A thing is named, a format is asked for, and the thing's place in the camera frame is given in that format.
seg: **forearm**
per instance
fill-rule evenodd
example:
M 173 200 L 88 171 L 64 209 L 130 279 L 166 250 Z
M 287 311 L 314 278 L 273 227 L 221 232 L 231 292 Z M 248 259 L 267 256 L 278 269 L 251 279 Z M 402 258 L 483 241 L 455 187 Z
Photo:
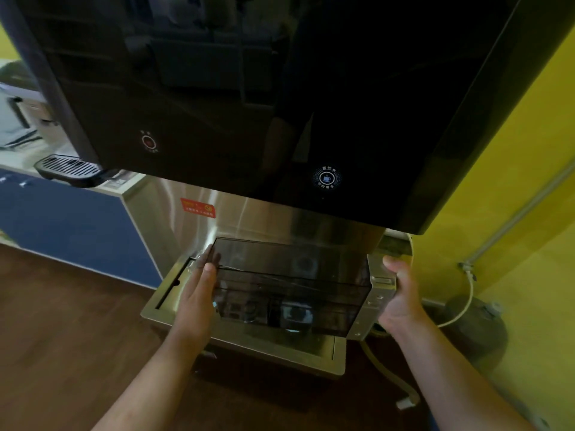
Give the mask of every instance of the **forearm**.
M 165 429 L 178 408 L 196 356 L 168 336 L 93 431 Z
M 442 431 L 532 430 L 428 317 L 391 333 Z

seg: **brown floor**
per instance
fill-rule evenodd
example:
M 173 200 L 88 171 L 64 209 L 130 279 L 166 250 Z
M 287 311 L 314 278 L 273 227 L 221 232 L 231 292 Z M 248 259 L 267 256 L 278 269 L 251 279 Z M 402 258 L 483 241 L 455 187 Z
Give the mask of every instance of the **brown floor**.
M 152 291 L 0 245 L 0 429 L 89 430 L 160 344 L 140 318 Z M 412 382 L 391 339 L 377 356 Z M 174 430 L 423 430 L 425 406 L 348 343 L 338 381 L 232 354 L 198 360 Z

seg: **warning label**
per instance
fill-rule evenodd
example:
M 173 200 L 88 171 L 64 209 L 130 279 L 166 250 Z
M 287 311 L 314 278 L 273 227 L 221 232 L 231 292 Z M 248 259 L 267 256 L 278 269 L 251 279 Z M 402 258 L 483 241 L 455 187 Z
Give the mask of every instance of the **warning label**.
M 195 213 L 197 215 L 207 216 L 209 218 L 216 217 L 216 208 L 211 204 L 205 204 L 186 198 L 180 198 L 180 201 L 182 202 L 182 208 L 185 211 Z

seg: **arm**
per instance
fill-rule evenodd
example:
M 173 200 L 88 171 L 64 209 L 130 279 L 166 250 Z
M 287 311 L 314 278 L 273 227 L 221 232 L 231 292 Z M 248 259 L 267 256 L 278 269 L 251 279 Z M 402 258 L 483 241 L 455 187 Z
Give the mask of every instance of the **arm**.
M 532 430 L 427 316 L 409 266 L 384 257 L 399 290 L 379 323 L 393 336 L 442 431 Z
M 196 357 L 208 344 L 216 268 L 196 269 L 166 340 L 93 431 L 163 430 L 173 419 Z

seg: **blue cabinet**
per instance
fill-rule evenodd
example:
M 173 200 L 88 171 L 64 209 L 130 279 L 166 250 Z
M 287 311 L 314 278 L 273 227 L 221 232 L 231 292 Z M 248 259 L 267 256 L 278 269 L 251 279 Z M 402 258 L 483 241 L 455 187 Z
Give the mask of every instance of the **blue cabinet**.
M 24 249 L 148 287 L 161 282 L 117 196 L 0 171 L 0 229 Z

